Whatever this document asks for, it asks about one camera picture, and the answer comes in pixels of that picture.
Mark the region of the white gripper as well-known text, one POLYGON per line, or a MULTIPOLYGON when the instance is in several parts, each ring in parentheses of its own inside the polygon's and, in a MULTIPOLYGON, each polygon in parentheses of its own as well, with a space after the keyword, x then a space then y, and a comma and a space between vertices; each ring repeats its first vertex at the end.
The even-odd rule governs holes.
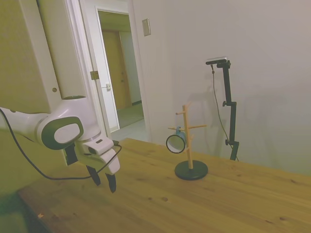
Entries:
POLYGON ((106 172, 109 189, 114 193, 117 189, 115 173, 121 167, 118 159, 118 152, 121 151, 120 144, 118 142, 77 142, 74 151, 78 161, 87 166, 89 175, 97 186, 101 184, 97 171, 106 172))

